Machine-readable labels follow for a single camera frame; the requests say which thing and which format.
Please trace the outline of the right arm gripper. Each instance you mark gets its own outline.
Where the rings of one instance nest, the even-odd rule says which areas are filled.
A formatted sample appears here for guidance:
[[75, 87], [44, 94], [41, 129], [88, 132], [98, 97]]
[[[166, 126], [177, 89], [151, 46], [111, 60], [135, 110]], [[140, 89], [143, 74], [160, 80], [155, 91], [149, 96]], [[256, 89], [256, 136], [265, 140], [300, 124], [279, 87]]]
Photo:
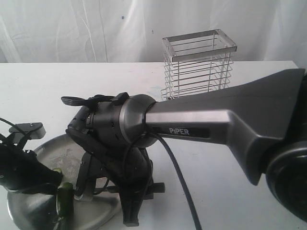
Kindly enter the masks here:
[[[118, 187], [141, 187], [151, 184], [152, 164], [145, 148], [136, 146], [99, 146], [95, 157], [102, 163], [107, 178]], [[138, 227], [138, 214], [147, 192], [120, 192], [123, 224]]]

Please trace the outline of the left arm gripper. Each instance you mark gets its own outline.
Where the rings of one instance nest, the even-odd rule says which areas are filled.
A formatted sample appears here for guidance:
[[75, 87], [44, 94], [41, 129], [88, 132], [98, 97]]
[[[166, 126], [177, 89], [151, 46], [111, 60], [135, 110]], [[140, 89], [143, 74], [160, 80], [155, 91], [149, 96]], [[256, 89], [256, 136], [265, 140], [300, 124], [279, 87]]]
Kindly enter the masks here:
[[55, 194], [60, 175], [15, 145], [0, 145], [0, 185], [10, 193]]

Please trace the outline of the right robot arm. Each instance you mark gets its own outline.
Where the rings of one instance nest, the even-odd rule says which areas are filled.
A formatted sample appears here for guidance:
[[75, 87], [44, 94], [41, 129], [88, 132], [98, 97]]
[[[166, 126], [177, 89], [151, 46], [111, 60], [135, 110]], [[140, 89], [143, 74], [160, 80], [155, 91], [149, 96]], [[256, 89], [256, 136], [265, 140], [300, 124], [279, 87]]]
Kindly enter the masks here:
[[251, 184], [262, 174], [270, 192], [307, 219], [307, 74], [285, 69], [217, 91], [158, 102], [146, 94], [63, 96], [79, 107], [66, 134], [101, 163], [104, 191], [120, 197], [123, 223], [139, 225], [145, 199], [165, 190], [153, 182], [146, 149], [166, 138], [227, 146]]

